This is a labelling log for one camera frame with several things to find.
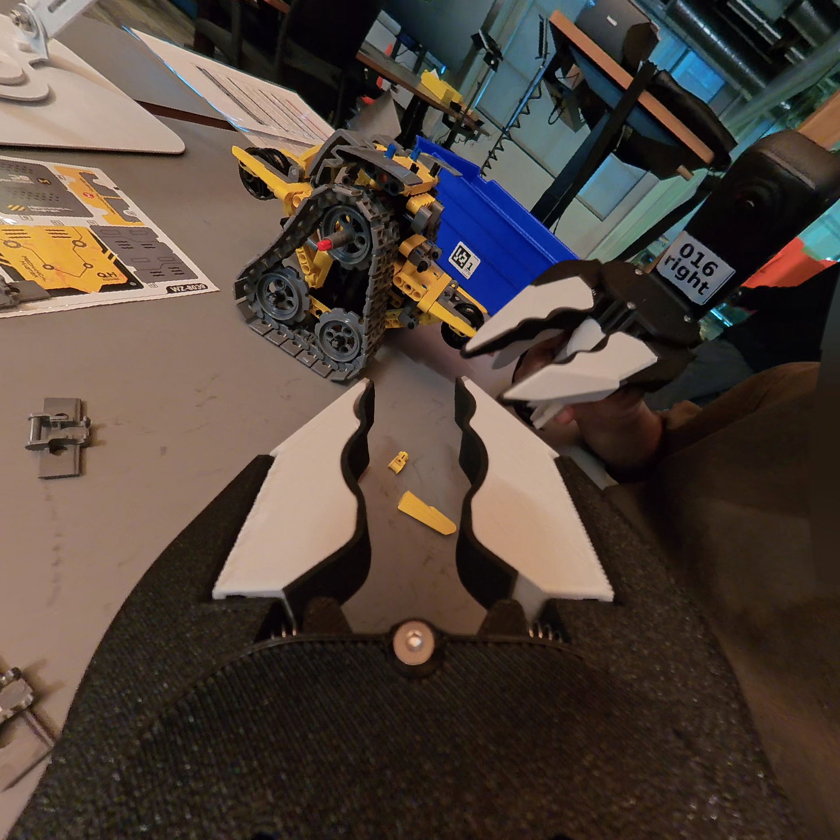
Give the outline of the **background wooden desk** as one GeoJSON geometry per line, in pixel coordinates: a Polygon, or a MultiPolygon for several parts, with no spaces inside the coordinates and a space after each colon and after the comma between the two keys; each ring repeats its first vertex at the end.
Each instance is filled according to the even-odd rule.
{"type": "Polygon", "coordinates": [[[441,98],[425,88],[420,76],[367,41],[363,42],[356,58],[378,77],[391,82],[412,96],[401,120],[398,143],[406,145],[415,141],[422,133],[423,122],[429,109],[434,109],[446,117],[445,122],[449,127],[449,135],[444,142],[446,149],[451,147],[458,134],[463,134],[466,138],[473,135],[490,135],[482,119],[469,112],[466,107],[454,108],[451,104],[445,104],[441,98]]]}

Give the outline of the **wooden desk with black legs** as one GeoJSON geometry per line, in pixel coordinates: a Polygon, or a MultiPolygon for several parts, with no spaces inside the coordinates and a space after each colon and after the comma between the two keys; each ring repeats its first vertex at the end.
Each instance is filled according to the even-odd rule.
{"type": "Polygon", "coordinates": [[[605,114],[531,210],[545,227],[557,222],[580,190],[613,152],[629,126],[644,140],[670,144],[688,153],[689,165],[675,171],[689,180],[701,167],[709,168],[714,153],[690,128],[649,91],[657,71],[644,61],[631,75],[592,38],[558,10],[549,18],[556,54],[569,52],[593,92],[604,102],[605,114]]]}

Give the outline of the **yellow box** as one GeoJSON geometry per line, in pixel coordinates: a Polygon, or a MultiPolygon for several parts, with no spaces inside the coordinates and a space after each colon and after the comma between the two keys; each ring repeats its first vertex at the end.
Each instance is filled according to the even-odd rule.
{"type": "Polygon", "coordinates": [[[425,70],[422,73],[421,84],[444,106],[448,108],[457,106],[459,109],[463,107],[464,99],[460,92],[442,80],[435,69],[425,70]]]}

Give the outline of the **yellow grey sticker sheet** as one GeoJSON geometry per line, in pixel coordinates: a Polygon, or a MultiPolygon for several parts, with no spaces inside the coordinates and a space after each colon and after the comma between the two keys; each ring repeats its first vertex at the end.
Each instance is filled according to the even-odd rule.
{"type": "Polygon", "coordinates": [[[25,295],[2,319],[217,291],[106,172],[6,155],[1,276],[25,295]]]}

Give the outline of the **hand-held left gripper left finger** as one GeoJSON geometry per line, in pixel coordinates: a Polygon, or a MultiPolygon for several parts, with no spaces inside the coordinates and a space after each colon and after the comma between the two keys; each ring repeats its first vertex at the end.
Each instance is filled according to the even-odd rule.
{"type": "Polygon", "coordinates": [[[359,479],[374,412],[375,386],[364,379],[271,451],[214,600],[280,600],[300,621],[312,599],[344,604],[362,587],[371,542],[359,479]]]}

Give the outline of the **blue plastic bin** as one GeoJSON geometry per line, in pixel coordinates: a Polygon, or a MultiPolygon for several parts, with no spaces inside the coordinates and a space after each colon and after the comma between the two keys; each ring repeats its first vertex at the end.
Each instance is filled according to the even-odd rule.
{"type": "Polygon", "coordinates": [[[438,174],[444,206],[438,264],[472,298],[495,313],[546,269],[576,259],[554,234],[480,168],[419,138],[416,145],[446,164],[438,174]]]}

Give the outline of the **white metal stand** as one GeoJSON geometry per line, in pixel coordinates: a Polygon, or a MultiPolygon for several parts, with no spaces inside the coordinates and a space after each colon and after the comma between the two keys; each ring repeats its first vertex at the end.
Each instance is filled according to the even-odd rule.
{"type": "Polygon", "coordinates": [[[17,2],[2,12],[2,147],[183,154],[176,133],[58,41],[90,5],[17,2]]]}

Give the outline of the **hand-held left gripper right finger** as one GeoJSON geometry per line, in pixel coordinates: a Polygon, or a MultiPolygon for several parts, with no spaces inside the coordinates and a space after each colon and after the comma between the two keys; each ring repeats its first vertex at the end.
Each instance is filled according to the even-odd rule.
{"type": "Polygon", "coordinates": [[[615,592],[559,468],[559,454],[476,383],[455,383],[458,465],[469,481],[456,569],[486,610],[519,604],[528,623],[553,601],[615,592]]]}

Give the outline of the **black office chair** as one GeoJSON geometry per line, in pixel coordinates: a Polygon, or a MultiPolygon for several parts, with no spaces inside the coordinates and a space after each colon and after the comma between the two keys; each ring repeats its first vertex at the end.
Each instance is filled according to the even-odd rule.
{"type": "Polygon", "coordinates": [[[705,102],[681,87],[666,70],[654,74],[647,90],[710,149],[712,161],[704,163],[681,144],[649,140],[628,124],[614,149],[620,161],[651,172],[660,180],[677,175],[680,167],[691,172],[701,168],[723,172],[729,168],[737,143],[705,102]]]}

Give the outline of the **person's right hand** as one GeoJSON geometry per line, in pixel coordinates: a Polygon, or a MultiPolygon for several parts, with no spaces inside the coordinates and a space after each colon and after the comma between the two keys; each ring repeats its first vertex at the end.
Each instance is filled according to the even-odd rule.
{"type": "Polygon", "coordinates": [[[553,447],[587,449],[617,482],[643,478],[658,460],[666,429],[643,396],[627,387],[597,402],[567,405],[537,434],[553,447]]]}

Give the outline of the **printed white paper sheet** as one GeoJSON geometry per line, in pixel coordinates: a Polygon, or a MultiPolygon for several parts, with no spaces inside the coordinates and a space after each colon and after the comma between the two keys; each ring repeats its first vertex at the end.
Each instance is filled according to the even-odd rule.
{"type": "Polygon", "coordinates": [[[299,154],[332,136],[332,127],[294,91],[139,30],[129,31],[252,145],[299,154]]]}

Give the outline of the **person's leg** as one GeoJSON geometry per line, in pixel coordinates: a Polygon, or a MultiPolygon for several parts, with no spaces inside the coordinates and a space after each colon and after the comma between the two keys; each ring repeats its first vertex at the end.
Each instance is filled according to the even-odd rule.
{"type": "Polygon", "coordinates": [[[838,838],[838,592],[817,582],[799,482],[607,492],[706,612],[807,838],[838,838]]]}

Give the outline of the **yellow wedge panel piece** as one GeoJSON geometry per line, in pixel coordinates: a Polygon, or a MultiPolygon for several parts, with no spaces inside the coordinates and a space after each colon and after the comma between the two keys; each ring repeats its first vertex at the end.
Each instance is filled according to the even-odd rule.
{"type": "Polygon", "coordinates": [[[422,523],[439,534],[448,536],[456,533],[457,526],[443,513],[429,506],[411,491],[401,496],[397,508],[410,518],[422,523]]]}

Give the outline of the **yellow grey tracked toy vehicle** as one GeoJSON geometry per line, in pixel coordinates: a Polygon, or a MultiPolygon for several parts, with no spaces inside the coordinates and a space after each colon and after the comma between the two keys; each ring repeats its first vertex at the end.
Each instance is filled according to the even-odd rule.
{"type": "Polygon", "coordinates": [[[321,378],[360,376],[387,330],[437,324],[460,350],[487,320],[437,245],[439,175],[459,176],[439,156],[346,129],[303,154],[232,154],[246,191],[282,209],[278,238],[234,284],[237,308],[321,378]]]}

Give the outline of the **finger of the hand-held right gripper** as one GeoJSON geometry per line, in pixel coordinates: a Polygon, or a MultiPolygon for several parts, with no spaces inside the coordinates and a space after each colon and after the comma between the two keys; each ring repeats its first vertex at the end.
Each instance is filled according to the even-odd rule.
{"type": "Polygon", "coordinates": [[[462,357],[513,346],[523,352],[560,331],[576,329],[594,310],[603,268],[596,259],[570,259],[546,269],[478,329],[462,357]]]}
{"type": "Polygon", "coordinates": [[[644,341],[625,332],[606,334],[595,320],[585,320],[551,364],[500,399],[529,407],[532,425],[542,428],[565,407],[599,401],[657,362],[656,352],[644,341]]]}

